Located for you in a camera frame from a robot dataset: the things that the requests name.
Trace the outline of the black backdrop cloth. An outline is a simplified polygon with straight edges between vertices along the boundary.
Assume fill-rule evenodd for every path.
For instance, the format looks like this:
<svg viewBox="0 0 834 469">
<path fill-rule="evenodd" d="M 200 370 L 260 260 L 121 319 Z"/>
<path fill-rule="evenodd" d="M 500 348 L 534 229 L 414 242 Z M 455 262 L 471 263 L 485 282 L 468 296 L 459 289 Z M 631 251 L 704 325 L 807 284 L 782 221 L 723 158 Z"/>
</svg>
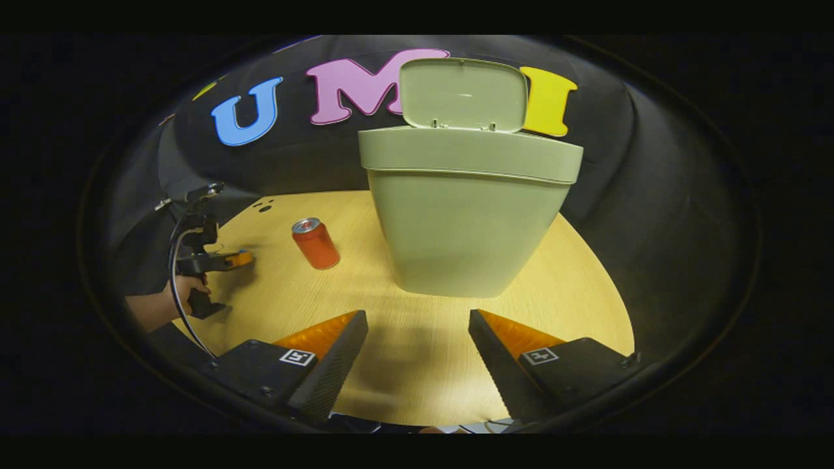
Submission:
<svg viewBox="0 0 834 469">
<path fill-rule="evenodd" d="M 142 130 L 100 213 L 116 284 L 146 294 L 164 284 L 165 244 L 182 197 L 214 181 L 225 223 L 264 195 L 366 190 L 360 130 L 403 124 L 381 106 L 363 115 L 355 88 L 323 107 L 347 118 L 313 124 L 308 71 L 334 61 L 375 74 L 411 50 L 449 51 L 533 66 L 578 84 L 567 102 L 566 142 L 582 146 L 561 214 L 589 244 L 622 294 L 637 349 L 665 360 L 738 309 L 753 274 L 757 213 L 729 143 L 690 107 L 590 48 L 510 35 L 324 35 L 236 66 L 205 97 Z M 170 205 L 154 211 L 160 200 Z"/>
</svg>

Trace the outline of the green desktop garbage bin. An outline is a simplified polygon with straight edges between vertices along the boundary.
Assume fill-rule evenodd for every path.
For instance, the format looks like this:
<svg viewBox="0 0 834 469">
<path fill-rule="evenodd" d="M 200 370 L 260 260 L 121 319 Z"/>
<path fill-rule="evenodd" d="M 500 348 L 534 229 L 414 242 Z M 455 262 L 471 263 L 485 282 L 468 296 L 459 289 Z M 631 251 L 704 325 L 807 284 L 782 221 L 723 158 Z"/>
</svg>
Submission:
<svg viewBox="0 0 834 469">
<path fill-rule="evenodd" d="M 394 279 L 429 296 L 500 296 L 581 168 L 563 142 L 577 83 L 533 66 L 426 57 L 400 68 L 405 125 L 358 133 Z"/>
</svg>

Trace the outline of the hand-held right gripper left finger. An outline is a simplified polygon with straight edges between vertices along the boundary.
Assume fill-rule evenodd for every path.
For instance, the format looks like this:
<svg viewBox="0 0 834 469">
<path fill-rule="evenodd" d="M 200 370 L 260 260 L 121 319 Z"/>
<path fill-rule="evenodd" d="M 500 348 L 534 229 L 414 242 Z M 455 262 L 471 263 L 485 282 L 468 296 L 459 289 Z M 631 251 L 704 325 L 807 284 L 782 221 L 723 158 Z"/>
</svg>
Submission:
<svg viewBox="0 0 834 469">
<path fill-rule="evenodd" d="M 366 312 L 351 311 L 273 343 L 249 339 L 203 364 L 202 375 L 265 412 L 324 424 L 368 331 Z"/>
</svg>

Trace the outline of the wooden desktop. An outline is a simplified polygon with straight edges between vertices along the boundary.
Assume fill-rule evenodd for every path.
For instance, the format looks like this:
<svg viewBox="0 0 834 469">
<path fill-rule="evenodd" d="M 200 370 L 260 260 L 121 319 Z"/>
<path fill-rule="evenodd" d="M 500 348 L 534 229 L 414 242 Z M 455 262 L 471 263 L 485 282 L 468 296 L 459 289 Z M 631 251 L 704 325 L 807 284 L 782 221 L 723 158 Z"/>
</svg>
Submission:
<svg viewBox="0 0 834 469">
<path fill-rule="evenodd" d="M 340 254 L 311 267 L 291 228 L 319 218 Z M 191 326 L 213 353 L 248 339 L 272 343 L 351 311 L 369 332 L 334 410 L 400 425 L 471 424 L 508 412 L 468 333 L 471 309 L 557 338 L 590 337 L 620 354 L 635 350 L 614 281 L 563 216 L 510 286 L 495 298 L 423 296 L 401 290 L 369 191 L 269 195 L 249 202 L 218 232 L 218 250 L 248 250 L 253 264 L 208 275 L 225 309 Z"/>
</svg>

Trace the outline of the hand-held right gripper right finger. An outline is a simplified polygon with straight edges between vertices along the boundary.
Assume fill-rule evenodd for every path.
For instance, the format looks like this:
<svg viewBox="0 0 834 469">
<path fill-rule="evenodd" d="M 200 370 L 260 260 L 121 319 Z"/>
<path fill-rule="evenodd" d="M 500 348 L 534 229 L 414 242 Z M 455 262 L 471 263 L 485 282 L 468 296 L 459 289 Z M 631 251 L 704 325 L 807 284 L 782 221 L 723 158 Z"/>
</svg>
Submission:
<svg viewBox="0 0 834 469">
<path fill-rule="evenodd" d="M 522 424 L 584 406 L 642 371 L 641 353 L 620 354 L 590 337 L 567 341 L 483 309 L 471 309 L 468 334 Z"/>
</svg>

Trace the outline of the orange pop can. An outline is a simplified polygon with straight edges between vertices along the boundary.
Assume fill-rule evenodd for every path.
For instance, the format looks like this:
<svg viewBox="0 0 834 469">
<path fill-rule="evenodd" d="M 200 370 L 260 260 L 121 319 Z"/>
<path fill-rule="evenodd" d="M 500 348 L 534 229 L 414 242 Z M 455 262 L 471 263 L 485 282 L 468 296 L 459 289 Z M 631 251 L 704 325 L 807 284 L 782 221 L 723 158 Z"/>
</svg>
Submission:
<svg viewBox="0 0 834 469">
<path fill-rule="evenodd" d="M 339 264 L 340 254 L 326 225 L 319 218 L 304 218 L 291 228 L 292 238 L 311 267 L 327 270 Z"/>
</svg>

